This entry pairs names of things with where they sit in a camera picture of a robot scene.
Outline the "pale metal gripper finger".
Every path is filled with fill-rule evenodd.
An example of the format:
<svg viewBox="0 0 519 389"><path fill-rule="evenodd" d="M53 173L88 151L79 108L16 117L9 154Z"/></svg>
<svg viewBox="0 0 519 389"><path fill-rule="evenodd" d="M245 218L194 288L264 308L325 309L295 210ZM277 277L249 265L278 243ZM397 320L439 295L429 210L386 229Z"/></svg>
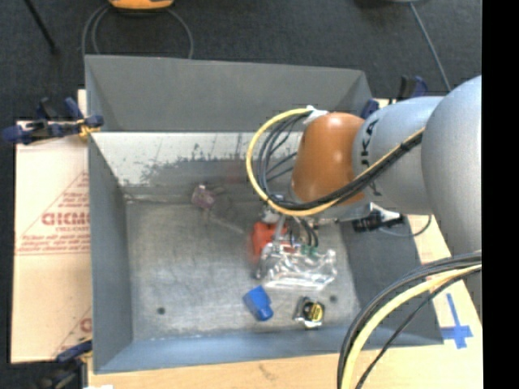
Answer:
<svg viewBox="0 0 519 389"><path fill-rule="evenodd" d="M267 278L274 273L276 266L281 261L281 248L269 242L260 251L259 257L255 262L254 277L257 280Z"/></svg>

